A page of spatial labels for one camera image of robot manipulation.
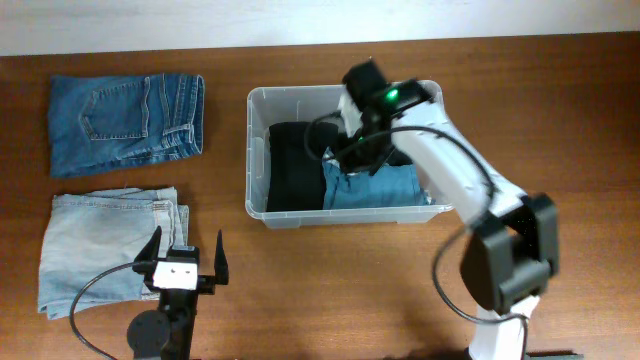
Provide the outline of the blue garment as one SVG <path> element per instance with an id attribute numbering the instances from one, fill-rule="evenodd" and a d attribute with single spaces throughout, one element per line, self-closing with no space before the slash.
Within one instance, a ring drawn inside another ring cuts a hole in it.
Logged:
<path id="1" fill-rule="evenodd" d="M 343 173 L 336 160 L 322 163 L 324 210 L 426 206 L 433 202 L 412 164 L 384 164 L 374 175 Z"/>

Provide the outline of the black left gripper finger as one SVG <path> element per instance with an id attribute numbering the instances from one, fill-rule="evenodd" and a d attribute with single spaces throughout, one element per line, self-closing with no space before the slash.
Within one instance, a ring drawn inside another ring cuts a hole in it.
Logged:
<path id="1" fill-rule="evenodd" d="M 216 253 L 214 258 L 215 283 L 217 285 L 229 284 L 229 266 L 223 246 L 223 234 L 219 230 L 216 238 Z"/>
<path id="2" fill-rule="evenodd" d="M 158 261 L 162 228 L 157 226 L 150 240 L 134 258 L 132 270 L 136 273 L 153 273 Z"/>

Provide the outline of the clear plastic storage bin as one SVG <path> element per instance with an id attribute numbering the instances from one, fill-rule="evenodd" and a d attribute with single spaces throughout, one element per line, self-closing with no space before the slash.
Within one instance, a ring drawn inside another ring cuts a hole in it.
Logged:
<path id="1" fill-rule="evenodd" d="M 426 206 L 269 212 L 271 180 L 269 128 L 281 122 L 311 121 L 341 107 L 343 85 L 258 87 L 247 97 L 247 150 L 245 209 L 248 215 L 270 229 L 312 225 L 360 223 L 426 223 L 454 209 L 434 185 L 428 194 L 434 203 Z"/>

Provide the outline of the dark navy garment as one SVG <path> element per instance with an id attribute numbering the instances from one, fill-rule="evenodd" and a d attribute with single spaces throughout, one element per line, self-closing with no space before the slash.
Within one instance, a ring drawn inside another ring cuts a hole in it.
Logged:
<path id="1" fill-rule="evenodd" d="M 350 172 L 364 171 L 374 165 L 404 166 L 412 160 L 397 150 L 390 135 L 382 135 L 366 141 L 344 156 L 338 158 L 340 165 Z"/>

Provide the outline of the black garment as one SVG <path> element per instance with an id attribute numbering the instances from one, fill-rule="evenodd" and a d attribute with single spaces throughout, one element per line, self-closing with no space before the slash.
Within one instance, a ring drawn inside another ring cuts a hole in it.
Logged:
<path id="1" fill-rule="evenodd" d="M 320 161 L 304 146 L 308 122 L 269 127 L 271 172 L 267 212 L 322 210 L 326 181 Z"/>

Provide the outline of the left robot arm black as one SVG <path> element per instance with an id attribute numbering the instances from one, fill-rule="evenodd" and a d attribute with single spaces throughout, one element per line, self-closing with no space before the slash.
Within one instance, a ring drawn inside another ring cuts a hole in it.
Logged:
<path id="1" fill-rule="evenodd" d="M 173 245 L 160 255 L 162 229 L 134 259 L 132 269 L 144 285 L 159 296 L 155 310 L 138 314 L 127 330 L 127 342 L 136 359 L 187 359 L 197 315 L 198 298 L 213 295 L 229 283 L 223 237 L 217 235 L 214 273 L 200 275 L 200 251 L 195 246 Z"/>

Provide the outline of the light blue folded jeans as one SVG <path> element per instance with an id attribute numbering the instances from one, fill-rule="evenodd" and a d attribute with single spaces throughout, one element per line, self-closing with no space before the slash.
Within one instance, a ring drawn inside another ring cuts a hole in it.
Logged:
<path id="1" fill-rule="evenodd" d="M 89 280 L 133 261 L 157 228 L 161 257 L 171 246 L 185 245 L 189 215 L 173 187 L 56 195 L 41 250 L 38 311 L 50 320 L 68 316 Z"/>

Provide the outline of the dark blue folded jeans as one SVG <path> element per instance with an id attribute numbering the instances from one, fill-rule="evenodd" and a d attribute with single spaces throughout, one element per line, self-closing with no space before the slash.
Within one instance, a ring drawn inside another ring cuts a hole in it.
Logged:
<path id="1" fill-rule="evenodd" d="M 52 177 L 96 175 L 203 152 L 200 75 L 54 75 L 50 85 Z"/>

